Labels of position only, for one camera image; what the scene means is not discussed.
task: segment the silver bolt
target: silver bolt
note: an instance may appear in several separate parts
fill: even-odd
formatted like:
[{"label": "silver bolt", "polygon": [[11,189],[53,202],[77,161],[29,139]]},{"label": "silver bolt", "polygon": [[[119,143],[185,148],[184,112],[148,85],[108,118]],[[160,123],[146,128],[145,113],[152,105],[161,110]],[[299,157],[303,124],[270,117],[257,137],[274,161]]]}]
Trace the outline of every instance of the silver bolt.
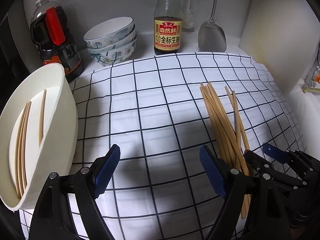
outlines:
[{"label": "silver bolt", "polygon": [[237,169],[231,169],[230,172],[231,172],[233,175],[238,175],[238,174],[239,174],[239,170],[237,170]]},{"label": "silver bolt", "polygon": [[89,168],[88,167],[83,167],[81,170],[80,170],[80,172],[82,173],[82,174],[87,174],[88,172],[89,172]]},{"label": "silver bolt", "polygon": [[57,173],[56,172],[52,172],[49,174],[49,178],[50,179],[54,179],[55,177],[57,177]]},{"label": "silver bolt", "polygon": [[262,177],[264,179],[271,179],[270,175],[268,173],[263,173]]}]

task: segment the plastic bottle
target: plastic bottle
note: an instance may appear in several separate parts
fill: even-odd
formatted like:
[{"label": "plastic bottle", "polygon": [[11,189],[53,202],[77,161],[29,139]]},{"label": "plastic bottle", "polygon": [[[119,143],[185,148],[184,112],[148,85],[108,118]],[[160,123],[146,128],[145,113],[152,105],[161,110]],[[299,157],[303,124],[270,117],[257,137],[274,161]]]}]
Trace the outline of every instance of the plastic bottle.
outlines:
[{"label": "plastic bottle", "polygon": [[156,55],[180,51],[182,16],[180,0],[158,0],[154,13],[154,49]]},{"label": "plastic bottle", "polygon": [[31,39],[42,62],[62,64],[71,82],[82,73],[84,64],[67,27],[67,16],[62,6],[54,1],[36,0],[36,6],[30,23]]}]

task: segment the bowl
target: bowl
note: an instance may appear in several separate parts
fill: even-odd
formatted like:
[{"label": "bowl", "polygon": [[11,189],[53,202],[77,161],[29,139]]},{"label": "bowl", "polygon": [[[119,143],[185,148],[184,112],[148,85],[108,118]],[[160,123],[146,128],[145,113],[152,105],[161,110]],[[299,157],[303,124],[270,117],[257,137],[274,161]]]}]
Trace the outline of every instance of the bowl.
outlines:
[{"label": "bowl", "polygon": [[88,51],[91,53],[101,53],[101,52],[106,52],[108,50],[111,49],[117,49],[120,48],[121,46],[129,43],[130,41],[132,41],[136,36],[136,27],[135,25],[133,25],[133,30],[130,32],[130,34],[128,36],[126,36],[125,38],[123,38],[121,41],[116,42],[115,44],[111,44],[109,46],[106,46],[102,49],[90,49],[88,48]]},{"label": "bowl", "polygon": [[133,18],[118,17],[102,22],[83,37],[89,49],[102,49],[122,40],[133,30]]},{"label": "bowl", "polygon": [[101,53],[92,53],[89,51],[89,53],[96,62],[102,64],[103,66],[116,64],[125,61],[131,56],[136,48],[136,40],[137,36],[133,39],[133,41],[130,41],[120,48],[111,49]]},{"label": "bowl", "polygon": [[[39,144],[39,118],[44,89],[43,138]],[[15,145],[25,104],[31,100],[25,143],[27,187],[18,198],[15,180]],[[12,211],[33,209],[51,172],[70,171],[76,149],[76,103],[62,65],[51,63],[30,74],[14,91],[0,116],[0,197]]]}]

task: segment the blue gripper pad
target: blue gripper pad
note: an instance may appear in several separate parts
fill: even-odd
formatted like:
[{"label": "blue gripper pad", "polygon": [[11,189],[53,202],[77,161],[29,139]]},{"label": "blue gripper pad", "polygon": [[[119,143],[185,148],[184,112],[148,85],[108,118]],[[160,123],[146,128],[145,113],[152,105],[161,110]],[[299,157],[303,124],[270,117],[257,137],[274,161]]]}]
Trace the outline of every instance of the blue gripper pad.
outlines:
[{"label": "blue gripper pad", "polygon": [[262,147],[264,154],[270,156],[281,164],[289,163],[287,154],[284,151],[279,150],[278,148],[272,146],[271,144],[265,144]]},{"label": "blue gripper pad", "polygon": [[93,183],[94,199],[98,198],[99,195],[103,194],[109,184],[109,181],[119,163],[120,160],[120,148],[118,145],[114,144],[109,152],[106,154],[104,159],[101,161],[100,165],[95,172]]},{"label": "blue gripper pad", "polygon": [[200,162],[204,168],[205,173],[215,191],[216,194],[220,195],[223,199],[227,197],[227,192],[225,189],[225,181],[220,171],[218,170],[216,164],[210,157],[210,154],[202,146],[199,152]]}]

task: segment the floral bowl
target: floral bowl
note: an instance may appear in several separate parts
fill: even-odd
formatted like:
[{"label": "floral bowl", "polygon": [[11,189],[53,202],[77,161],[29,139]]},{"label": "floral bowl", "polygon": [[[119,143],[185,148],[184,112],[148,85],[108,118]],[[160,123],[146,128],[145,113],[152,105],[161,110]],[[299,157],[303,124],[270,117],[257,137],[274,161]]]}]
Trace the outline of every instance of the floral bowl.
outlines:
[{"label": "floral bowl", "polygon": [[90,29],[83,39],[89,49],[102,49],[128,36],[133,26],[131,17],[113,18]]},{"label": "floral bowl", "polygon": [[132,32],[128,36],[123,38],[122,40],[120,40],[120,41],[118,41],[118,42],[116,42],[114,44],[111,44],[109,46],[106,46],[106,47],[104,47],[102,49],[90,49],[90,48],[88,48],[88,51],[90,53],[102,53],[102,52],[106,52],[106,51],[111,50],[111,49],[117,49],[117,48],[120,48],[121,46],[129,43],[130,41],[133,41],[135,37],[136,37],[136,26],[133,25]]},{"label": "floral bowl", "polygon": [[104,66],[116,64],[125,61],[128,57],[131,56],[136,48],[136,40],[137,36],[133,41],[130,41],[128,44],[118,49],[111,49],[101,53],[92,53],[89,51],[89,53],[96,62]]}]

